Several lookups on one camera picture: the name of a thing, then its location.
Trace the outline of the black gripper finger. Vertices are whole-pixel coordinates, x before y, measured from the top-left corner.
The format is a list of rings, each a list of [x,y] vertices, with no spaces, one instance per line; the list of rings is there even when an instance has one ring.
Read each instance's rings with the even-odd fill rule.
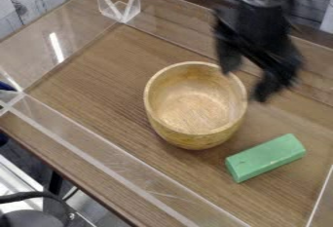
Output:
[[[252,100],[266,103],[274,94],[296,85],[298,73],[300,67],[293,65],[264,68],[262,76],[252,91]]]
[[[235,71],[242,64],[242,53],[240,51],[240,41],[234,36],[229,36],[221,30],[214,32],[215,52],[222,74],[227,75]]]

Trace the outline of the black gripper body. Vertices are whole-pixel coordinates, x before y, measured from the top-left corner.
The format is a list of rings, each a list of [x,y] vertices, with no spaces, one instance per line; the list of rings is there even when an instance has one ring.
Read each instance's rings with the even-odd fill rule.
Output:
[[[304,58],[289,36],[290,21],[282,3],[241,1],[233,10],[214,8],[214,32],[221,30],[240,41],[240,51],[261,69],[293,65]]]

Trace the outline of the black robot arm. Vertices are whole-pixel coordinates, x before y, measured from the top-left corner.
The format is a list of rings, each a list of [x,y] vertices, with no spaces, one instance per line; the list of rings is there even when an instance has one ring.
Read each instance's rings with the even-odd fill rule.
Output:
[[[214,9],[214,47],[223,74],[238,70],[245,60],[262,70],[253,100],[265,103],[294,86],[305,59],[290,38],[289,15],[296,0],[238,0],[233,19]]]

